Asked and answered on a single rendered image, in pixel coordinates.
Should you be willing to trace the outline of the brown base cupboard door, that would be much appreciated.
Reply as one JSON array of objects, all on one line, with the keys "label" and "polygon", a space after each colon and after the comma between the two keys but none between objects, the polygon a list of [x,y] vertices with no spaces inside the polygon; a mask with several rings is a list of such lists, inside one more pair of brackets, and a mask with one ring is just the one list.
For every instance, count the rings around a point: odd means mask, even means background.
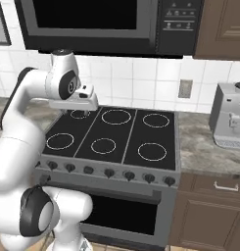
[{"label": "brown base cupboard door", "polygon": [[240,200],[178,192],[168,244],[198,251],[240,251]]}]

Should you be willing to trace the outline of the dark framed window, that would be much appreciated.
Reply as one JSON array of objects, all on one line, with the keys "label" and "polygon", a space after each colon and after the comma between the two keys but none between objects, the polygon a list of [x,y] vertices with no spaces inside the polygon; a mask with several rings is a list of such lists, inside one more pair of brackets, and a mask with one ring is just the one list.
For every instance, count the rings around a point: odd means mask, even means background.
[{"label": "dark framed window", "polygon": [[0,2],[0,45],[1,46],[11,45],[11,39],[7,29],[5,17],[3,14],[3,9],[1,7],[1,2]]}]

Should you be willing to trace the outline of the brown drawer front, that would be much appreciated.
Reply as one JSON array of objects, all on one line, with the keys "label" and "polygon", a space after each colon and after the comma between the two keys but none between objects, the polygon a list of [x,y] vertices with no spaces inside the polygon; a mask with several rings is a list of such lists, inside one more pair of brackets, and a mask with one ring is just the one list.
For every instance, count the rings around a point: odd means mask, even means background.
[{"label": "brown drawer front", "polygon": [[[233,187],[235,184],[238,184],[239,191],[232,192],[215,189],[215,181],[217,181],[219,185],[229,187]],[[206,195],[220,199],[240,201],[240,176],[207,176],[182,173],[178,190],[183,192],[191,192],[197,195]]]}]

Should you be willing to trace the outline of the brown wall cupboard door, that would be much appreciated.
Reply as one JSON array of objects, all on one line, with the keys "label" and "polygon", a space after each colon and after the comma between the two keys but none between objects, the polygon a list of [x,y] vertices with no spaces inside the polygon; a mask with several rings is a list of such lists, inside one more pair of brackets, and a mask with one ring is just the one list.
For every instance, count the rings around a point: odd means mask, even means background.
[{"label": "brown wall cupboard door", "polygon": [[240,61],[240,0],[205,0],[194,58]]}]

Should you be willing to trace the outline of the grey oven door with window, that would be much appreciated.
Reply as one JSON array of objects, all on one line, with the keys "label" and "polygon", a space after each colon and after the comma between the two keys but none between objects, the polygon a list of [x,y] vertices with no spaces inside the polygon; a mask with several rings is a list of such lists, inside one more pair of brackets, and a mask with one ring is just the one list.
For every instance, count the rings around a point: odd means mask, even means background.
[{"label": "grey oven door with window", "polygon": [[159,205],[90,195],[78,190],[53,187],[56,197],[71,215],[73,222],[80,223],[82,233],[89,240],[137,251],[163,251],[168,245],[175,186],[151,184],[131,188],[128,184],[116,191],[149,194],[162,192]]}]

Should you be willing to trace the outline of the grey wall socket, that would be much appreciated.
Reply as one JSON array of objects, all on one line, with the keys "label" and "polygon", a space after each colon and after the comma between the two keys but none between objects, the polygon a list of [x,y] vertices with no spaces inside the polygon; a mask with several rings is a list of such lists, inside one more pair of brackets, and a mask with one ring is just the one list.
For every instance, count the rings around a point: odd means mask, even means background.
[{"label": "grey wall socket", "polygon": [[178,97],[189,99],[191,96],[192,85],[192,79],[182,79],[179,84]]}]

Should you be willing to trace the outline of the grey stove with black hob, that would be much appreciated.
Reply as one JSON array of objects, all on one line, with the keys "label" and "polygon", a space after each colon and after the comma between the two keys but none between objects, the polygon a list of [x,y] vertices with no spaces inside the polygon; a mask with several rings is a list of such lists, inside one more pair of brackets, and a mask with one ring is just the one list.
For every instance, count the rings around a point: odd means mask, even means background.
[{"label": "grey stove with black hob", "polygon": [[[47,163],[58,164],[51,171]],[[65,165],[74,164],[69,173]],[[92,175],[83,168],[92,167]],[[115,174],[107,178],[105,169]],[[124,174],[133,172],[128,181]],[[144,175],[155,180],[148,183]],[[118,189],[124,184],[131,188],[144,184],[166,185],[164,178],[172,176],[176,189],[180,180],[177,114],[168,111],[101,106],[87,116],[81,111],[68,111],[47,129],[46,147],[34,178],[42,175],[67,184]]]}]

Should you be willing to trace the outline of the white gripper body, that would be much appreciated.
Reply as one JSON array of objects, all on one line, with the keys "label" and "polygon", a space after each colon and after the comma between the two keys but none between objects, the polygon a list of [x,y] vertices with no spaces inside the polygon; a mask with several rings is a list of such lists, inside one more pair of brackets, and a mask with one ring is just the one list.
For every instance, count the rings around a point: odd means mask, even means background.
[{"label": "white gripper body", "polygon": [[96,111],[99,104],[97,95],[93,93],[90,98],[74,96],[67,100],[50,100],[49,106],[59,110]]}]

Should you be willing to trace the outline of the black microwave oven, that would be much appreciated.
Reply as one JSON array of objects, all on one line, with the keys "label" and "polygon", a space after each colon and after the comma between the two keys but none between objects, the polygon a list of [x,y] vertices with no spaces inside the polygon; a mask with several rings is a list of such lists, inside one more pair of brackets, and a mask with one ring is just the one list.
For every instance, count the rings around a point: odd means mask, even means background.
[{"label": "black microwave oven", "polygon": [[28,50],[180,59],[195,54],[204,0],[15,0]]}]

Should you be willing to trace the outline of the silver coffee machine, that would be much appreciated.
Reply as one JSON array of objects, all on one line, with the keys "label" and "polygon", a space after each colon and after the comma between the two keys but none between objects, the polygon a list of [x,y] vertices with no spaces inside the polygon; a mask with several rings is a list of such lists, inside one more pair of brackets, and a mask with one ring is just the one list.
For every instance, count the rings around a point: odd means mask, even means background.
[{"label": "silver coffee machine", "polygon": [[240,149],[240,81],[217,85],[209,126],[217,146]]}]

